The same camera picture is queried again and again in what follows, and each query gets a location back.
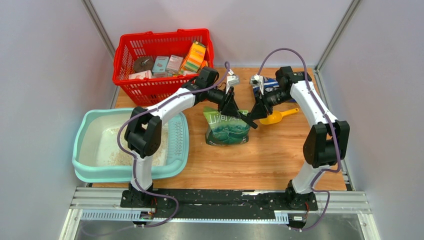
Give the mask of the black bag clip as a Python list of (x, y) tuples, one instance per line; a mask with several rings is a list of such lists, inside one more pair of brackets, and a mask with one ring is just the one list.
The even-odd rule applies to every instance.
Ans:
[(258, 125), (251, 120), (248, 116), (242, 114), (241, 112), (238, 113), (238, 118), (244, 121), (247, 125), (249, 125), (253, 129), (257, 129)]

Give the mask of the yellow plastic scoop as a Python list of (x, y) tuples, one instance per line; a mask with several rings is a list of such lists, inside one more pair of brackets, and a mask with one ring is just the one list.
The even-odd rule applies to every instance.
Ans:
[(268, 115), (266, 118), (259, 119), (259, 122), (262, 125), (272, 125), (279, 123), (284, 117), (294, 115), (300, 111), (299, 108), (293, 108), (285, 111), (274, 110), (272, 114)]

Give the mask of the green litter bag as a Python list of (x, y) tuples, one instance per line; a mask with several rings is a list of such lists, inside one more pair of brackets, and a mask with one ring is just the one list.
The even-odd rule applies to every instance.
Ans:
[(205, 142), (211, 146), (242, 145), (249, 141), (251, 126), (240, 118), (223, 115), (205, 106), (203, 115), (208, 123)]

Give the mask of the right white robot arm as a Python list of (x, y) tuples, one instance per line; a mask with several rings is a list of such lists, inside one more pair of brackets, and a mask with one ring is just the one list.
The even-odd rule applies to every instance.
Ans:
[(299, 173), (292, 179), (285, 195), (286, 205), (299, 209), (305, 203), (305, 194), (315, 191), (315, 184), (324, 172), (337, 173), (345, 158), (350, 134), (350, 125), (339, 120), (325, 106), (318, 96), (307, 71), (295, 72), (290, 66), (275, 72), (277, 88), (267, 92), (265, 77), (255, 74), (250, 78), (255, 104), (247, 115), (250, 121), (265, 119), (273, 113), (273, 107), (288, 100), (295, 100), (301, 108), (310, 131), (303, 144), (305, 162)]

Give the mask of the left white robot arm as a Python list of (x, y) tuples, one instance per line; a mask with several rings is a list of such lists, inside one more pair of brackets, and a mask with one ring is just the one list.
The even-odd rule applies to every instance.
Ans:
[(147, 108), (135, 107), (130, 119), (119, 129), (124, 135), (127, 147), (118, 140), (118, 147), (132, 156), (132, 176), (126, 191), (126, 200), (132, 200), (140, 207), (148, 207), (155, 193), (152, 192), (153, 154), (161, 144), (162, 127), (170, 119), (196, 104), (209, 101), (217, 104), (220, 114), (242, 118), (234, 99), (233, 90), (217, 88), (219, 73), (211, 67), (203, 67), (198, 76), (184, 83), (175, 93), (161, 102)]

